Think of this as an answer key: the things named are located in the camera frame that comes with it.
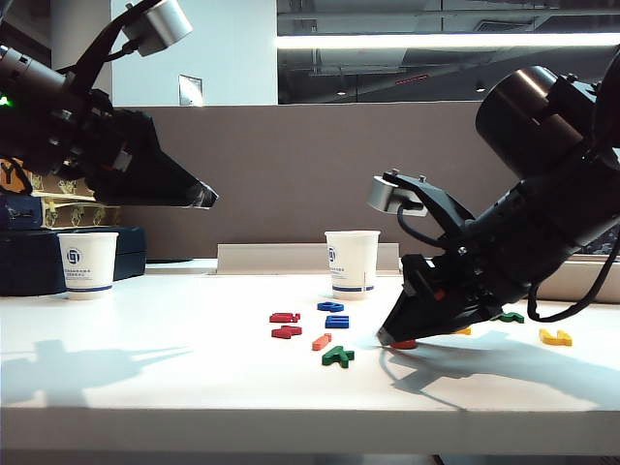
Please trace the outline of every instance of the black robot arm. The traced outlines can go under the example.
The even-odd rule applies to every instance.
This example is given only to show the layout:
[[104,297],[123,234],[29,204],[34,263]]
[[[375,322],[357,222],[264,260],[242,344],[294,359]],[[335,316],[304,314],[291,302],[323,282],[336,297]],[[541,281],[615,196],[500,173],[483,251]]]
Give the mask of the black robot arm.
[[[110,54],[121,30],[129,42]],[[151,118],[113,108],[92,89],[106,61],[160,51],[191,30],[176,0],[143,0],[62,73],[0,46],[0,157],[38,174],[84,177],[99,202],[210,207],[217,194],[162,151]]]
[[[403,292],[378,333],[383,344],[450,333],[502,312],[502,305],[528,295],[528,314],[557,321],[596,296],[617,254],[616,243],[587,296],[565,312],[542,318],[536,291],[570,255],[620,222],[620,145],[613,109],[619,102],[620,59],[603,83],[557,77],[542,67],[502,80],[480,106],[480,135],[519,182],[474,218],[443,190],[424,179],[395,172],[386,184],[416,194],[445,233],[436,239],[416,232],[403,212],[401,226],[419,240],[444,249],[432,259],[403,257]],[[380,196],[375,192],[371,199]],[[381,209],[380,205],[370,203]]]

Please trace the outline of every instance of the cup logo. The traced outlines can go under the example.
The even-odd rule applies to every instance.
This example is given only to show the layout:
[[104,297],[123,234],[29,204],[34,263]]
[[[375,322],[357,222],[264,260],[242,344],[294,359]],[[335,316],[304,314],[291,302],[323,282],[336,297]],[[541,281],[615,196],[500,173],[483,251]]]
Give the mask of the cup logo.
[[67,252],[67,260],[70,264],[78,264],[81,253],[78,249],[69,249]]

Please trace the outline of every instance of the ceiling light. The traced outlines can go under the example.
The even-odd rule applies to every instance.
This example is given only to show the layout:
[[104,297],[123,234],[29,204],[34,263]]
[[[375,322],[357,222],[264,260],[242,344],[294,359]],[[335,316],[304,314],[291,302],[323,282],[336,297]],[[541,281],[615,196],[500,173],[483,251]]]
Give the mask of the ceiling light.
[[500,48],[604,47],[620,44],[619,33],[563,34],[388,34],[356,36],[280,36],[283,49],[346,48]]

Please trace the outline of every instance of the paper cup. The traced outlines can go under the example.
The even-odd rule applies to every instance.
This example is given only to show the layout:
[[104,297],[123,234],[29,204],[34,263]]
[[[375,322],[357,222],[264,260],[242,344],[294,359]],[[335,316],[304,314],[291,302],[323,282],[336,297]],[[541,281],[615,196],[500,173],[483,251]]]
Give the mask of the paper cup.
[[326,232],[331,288],[336,298],[355,300],[375,288],[379,231]]
[[114,278],[118,232],[60,233],[60,253],[69,298],[85,300],[109,293]]

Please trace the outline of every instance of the black cable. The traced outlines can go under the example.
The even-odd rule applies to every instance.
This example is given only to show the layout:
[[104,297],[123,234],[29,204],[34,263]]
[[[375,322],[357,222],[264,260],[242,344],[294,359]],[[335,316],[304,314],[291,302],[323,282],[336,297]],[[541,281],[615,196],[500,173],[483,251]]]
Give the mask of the black cable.
[[556,313],[555,315],[551,315],[549,317],[541,317],[539,313],[536,311],[536,308],[537,308],[536,294],[538,292],[539,285],[537,284],[536,286],[532,286],[527,296],[528,317],[530,317],[530,319],[534,320],[535,322],[553,323],[553,322],[559,322],[560,320],[564,320],[565,318],[571,317],[572,315],[576,315],[577,313],[579,313],[585,307],[590,305],[596,298],[597,294],[601,290],[601,287],[603,286],[603,283],[605,282],[605,279],[607,278],[607,274],[609,274],[609,271],[611,270],[611,266],[613,265],[613,262],[616,260],[616,257],[618,256],[619,251],[620,251],[620,235],[618,235],[618,237],[616,238],[616,243],[613,245],[613,248],[611,249],[611,252],[609,253],[609,257],[607,257],[607,260],[604,262],[604,265],[601,268],[601,271],[599,272],[597,279],[594,280],[594,283],[592,284],[590,291],[588,291],[588,293],[579,302],[577,302],[574,305],[571,305],[569,308],[567,308],[563,312]]
[[[110,61],[117,60],[118,58],[122,58],[125,55],[131,55],[133,52],[135,52],[138,49],[139,45],[140,45],[140,42],[138,40],[129,41],[125,43],[120,50],[108,55],[106,59],[104,60],[104,62],[108,63]],[[66,66],[64,68],[60,68],[59,70],[56,70],[56,73],[59,73],[61,75],[66,75],[67,73],[69,73],[70,71],[74,71],[75,69],[76,69],[76,65]]]
[[419,232],[418,230],[413,229],[411,226],[405,222],[405,218],[403,216],[403,211],[405,208],[406,202],[401,203],[398,206],[398,211],[396,212],[396,217],[398,218],[398,224],[405,231],[405,233],[412,235],[417,240],[424,242],[425,244],[432,245],[433,247],[439,247],[440,249],[445,249],[447,247],[447,242],[439,239],[433,239],[426,234]]

